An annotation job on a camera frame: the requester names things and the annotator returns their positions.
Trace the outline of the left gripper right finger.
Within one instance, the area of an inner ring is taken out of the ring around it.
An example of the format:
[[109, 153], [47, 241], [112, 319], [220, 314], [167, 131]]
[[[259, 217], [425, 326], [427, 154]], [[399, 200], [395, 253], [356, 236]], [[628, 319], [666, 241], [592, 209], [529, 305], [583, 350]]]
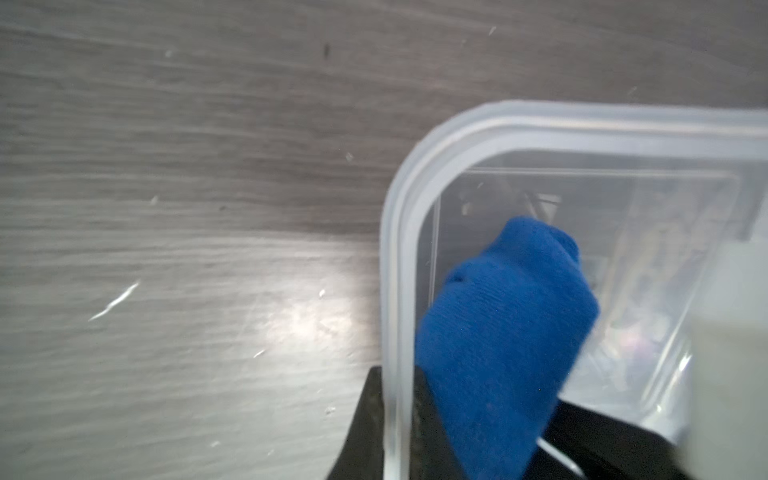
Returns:
[[418, 366], [414, 369], [412, 478], [467, 478], [443, 428], [426, 375]]

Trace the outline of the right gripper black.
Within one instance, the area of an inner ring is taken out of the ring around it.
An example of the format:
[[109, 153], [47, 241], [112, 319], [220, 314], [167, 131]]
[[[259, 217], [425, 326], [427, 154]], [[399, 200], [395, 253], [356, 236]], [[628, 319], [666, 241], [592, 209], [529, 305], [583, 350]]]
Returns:
[[674, 446], [635, 425], [561, 401], [527, 467], [529, 479], [685, 479]]

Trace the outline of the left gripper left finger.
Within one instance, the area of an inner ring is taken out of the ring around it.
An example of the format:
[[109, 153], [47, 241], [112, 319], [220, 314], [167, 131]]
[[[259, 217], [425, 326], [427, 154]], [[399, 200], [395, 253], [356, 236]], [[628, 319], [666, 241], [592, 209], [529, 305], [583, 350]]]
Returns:
[[379, 366], [367, 374], [339, 456], [328, 480], [381, 480], [383, 478], [382, 374]]

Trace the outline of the blue cleaning cloth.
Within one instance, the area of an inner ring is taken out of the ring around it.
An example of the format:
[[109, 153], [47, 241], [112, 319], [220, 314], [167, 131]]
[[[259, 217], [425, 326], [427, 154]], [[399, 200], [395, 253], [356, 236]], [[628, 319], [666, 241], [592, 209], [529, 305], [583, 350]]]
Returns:
[[598, 314], [575, 241], [532, 218], [448, 275], [415, 361], [469, 478], [523, 475]]

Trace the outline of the clear rectangular lunch box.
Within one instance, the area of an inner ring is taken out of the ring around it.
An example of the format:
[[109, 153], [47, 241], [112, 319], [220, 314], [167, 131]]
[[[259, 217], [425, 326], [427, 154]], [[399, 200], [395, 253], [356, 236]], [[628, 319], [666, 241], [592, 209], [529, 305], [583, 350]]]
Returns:
[[766, 477], [765, 112], [461, 113], [397, 172], [380, 275], [334, 477]]

